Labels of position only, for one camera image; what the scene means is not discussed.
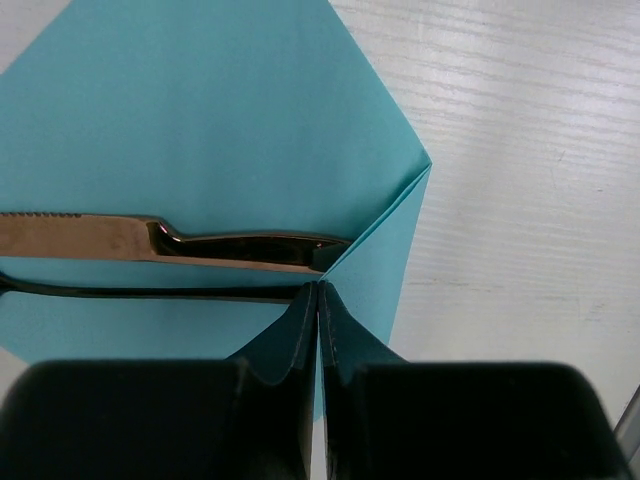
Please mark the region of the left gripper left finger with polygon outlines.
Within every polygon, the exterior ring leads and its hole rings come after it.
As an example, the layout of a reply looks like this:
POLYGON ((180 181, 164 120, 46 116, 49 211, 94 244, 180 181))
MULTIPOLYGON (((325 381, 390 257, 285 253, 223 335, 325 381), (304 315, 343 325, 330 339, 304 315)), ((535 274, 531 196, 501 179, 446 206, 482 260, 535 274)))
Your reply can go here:
POLYGON ((317 283, 223 360, 47 361, 1 409, 5 479, 306 479, 317 283))

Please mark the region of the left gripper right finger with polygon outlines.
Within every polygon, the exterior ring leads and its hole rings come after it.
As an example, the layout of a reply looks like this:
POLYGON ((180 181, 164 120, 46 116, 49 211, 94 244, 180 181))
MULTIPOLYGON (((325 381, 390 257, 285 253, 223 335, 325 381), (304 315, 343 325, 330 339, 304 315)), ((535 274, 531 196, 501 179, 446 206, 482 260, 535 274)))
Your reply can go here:
POLYGON ((600 401, 552 362, 411 362, 321 283, 331 479, 628 479, 600 401))

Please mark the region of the black spoon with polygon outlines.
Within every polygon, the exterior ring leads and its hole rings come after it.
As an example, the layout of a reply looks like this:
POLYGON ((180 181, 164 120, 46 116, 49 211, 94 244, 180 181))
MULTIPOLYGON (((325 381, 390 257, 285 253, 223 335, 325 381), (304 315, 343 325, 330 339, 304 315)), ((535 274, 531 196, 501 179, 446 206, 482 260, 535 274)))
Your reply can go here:
POLYGON ((38 283, 1 273, 1 294, 17 292, 32 295, 82 299, 187 299, 250 303, 288 304, 306 287, 215 287, 215 288, 107 288, 38 283))

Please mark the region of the copper knife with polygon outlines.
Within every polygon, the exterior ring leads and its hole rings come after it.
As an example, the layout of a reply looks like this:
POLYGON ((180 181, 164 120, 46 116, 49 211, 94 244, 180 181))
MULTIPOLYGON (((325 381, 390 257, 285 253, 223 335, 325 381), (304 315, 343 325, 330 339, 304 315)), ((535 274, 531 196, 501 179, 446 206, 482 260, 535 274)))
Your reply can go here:
POLYGON ((1 255, 321 274, 351 242, 306 233, 194 236, 158 217, 3 212, 1 255))

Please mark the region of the teal paper napkin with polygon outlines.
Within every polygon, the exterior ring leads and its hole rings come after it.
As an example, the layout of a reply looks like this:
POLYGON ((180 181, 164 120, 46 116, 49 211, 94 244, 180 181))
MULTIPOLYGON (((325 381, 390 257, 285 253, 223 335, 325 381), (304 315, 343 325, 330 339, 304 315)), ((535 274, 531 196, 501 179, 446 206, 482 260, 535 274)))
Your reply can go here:
POLYGON ((347 239, 326 280, 381 340, 430 168, 325 1, 75 1, 1 76, 3 210, 347 239))

